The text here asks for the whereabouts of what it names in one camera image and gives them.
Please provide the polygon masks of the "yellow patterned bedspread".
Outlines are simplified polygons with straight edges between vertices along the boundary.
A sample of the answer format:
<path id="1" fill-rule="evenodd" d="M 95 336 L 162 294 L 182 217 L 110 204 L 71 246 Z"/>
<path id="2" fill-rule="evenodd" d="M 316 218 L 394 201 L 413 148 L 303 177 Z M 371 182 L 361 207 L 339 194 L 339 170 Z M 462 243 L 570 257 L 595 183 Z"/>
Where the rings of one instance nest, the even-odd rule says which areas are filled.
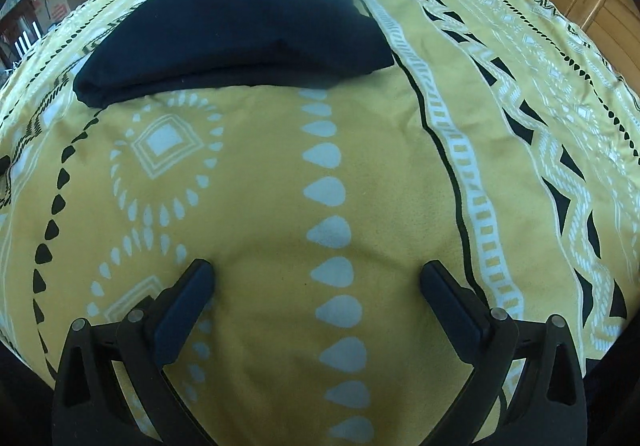
<path id="1" fill-rule="evenodd" d="M 88 0 L 1 90 L 6 445 L 52 443 L 70 325 L 196 259 L 215 292 L 163 368 L 213 445 L 425 445 L 468 380 L 423 298 L 558 314 L 582 383 L 639 310 L 639 92 L 550 0 L 354 0 L 393 65 L 94 108 L 73 90 L 146 0 Z"/>

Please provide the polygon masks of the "navy blue shirt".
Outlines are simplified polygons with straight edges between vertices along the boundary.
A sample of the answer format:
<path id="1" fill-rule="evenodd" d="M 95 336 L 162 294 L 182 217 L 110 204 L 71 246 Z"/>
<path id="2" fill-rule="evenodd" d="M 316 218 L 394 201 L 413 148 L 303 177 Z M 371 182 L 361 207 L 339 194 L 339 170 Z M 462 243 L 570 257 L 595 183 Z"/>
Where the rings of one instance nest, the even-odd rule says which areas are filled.
<path id="1" fill-rule="evenodd" d="M 329 89 L 393 65 L 354 0 L 146 0 L 74 79 L 89 107 L 236 86 Z"/>

